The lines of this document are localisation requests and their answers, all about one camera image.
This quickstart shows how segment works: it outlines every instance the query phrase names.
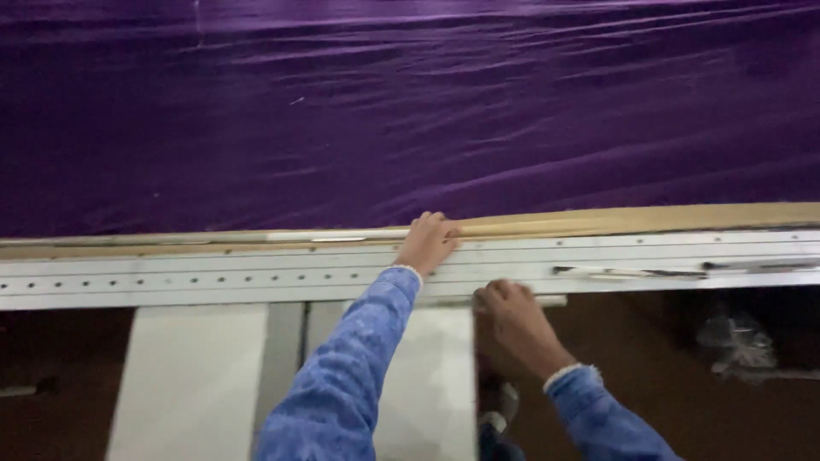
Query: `person's right hand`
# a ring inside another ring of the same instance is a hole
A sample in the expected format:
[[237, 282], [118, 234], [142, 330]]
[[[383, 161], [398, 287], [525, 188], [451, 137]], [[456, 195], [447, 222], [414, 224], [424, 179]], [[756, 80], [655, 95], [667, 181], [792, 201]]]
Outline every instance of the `person's right hand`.
[[528, 287], [504, 279], [491, 281], [473, 294], [473, 306], [490, 315], [495, 339], [542, 380], [576, 363]]

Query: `hand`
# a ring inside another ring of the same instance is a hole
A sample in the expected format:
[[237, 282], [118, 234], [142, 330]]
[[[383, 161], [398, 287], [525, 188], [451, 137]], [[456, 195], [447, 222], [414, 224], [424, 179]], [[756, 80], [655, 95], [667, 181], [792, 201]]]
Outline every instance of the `hand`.
[[455, 221], [446, 221], [442, 212], [423, 212], [412, 220], [410, 232], [402, 242], [394, 265], [410, 266], [422, 277], [430, 275], [455, 250], [461, 228]]
[[473, 294], [473, 306], [478, 313], [490, 315], [495, 339], [542, 380], [577, 363], [558, 341], [528, 287], [491, 281]]

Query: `person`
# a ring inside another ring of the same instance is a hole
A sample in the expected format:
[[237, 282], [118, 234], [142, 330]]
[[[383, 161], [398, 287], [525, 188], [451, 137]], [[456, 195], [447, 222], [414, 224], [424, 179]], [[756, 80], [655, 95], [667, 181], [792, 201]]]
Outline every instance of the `person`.
[[[459, 232], [457, 222], [440, 212], [424, 212], [412, 222], [394, 264], [350, 305], [267, 417], [256, 460], [376, 459], [373, 431], [387, 367], [424, 277], [457, 248]], [[578, 363], [563, 348], [529, 288], [492, 281], [474, 300], [491, 316], [498, 342], [544, 381], [545, 394], [586, 459], [679, 459], [606, 391], [594, 367]], [[480, 429], [481, 460], [523, 459], [501, 435], [507, 422], [503, 412], [491, 416]]]

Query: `purple fabric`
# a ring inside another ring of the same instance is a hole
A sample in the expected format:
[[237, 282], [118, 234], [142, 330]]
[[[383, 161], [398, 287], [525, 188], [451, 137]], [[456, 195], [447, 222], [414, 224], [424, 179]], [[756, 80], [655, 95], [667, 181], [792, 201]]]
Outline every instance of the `purple fabric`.
[[814, 0], [6, 0], [0, 235], [815, 201], [819, 75]]

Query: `blue sleeve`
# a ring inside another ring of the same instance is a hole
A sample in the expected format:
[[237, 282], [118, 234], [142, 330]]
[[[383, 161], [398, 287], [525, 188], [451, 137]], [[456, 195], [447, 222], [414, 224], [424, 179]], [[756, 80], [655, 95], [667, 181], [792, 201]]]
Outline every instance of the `blue sleeve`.
[[373, 460], [379, 397], [421, 282], [384, 270], [296, 373], [259, 433], [258, 461]]
[[579, 367], [546, 390], [587, 461], [681, 459], [643, 419], [604, 388], [594, 367]]

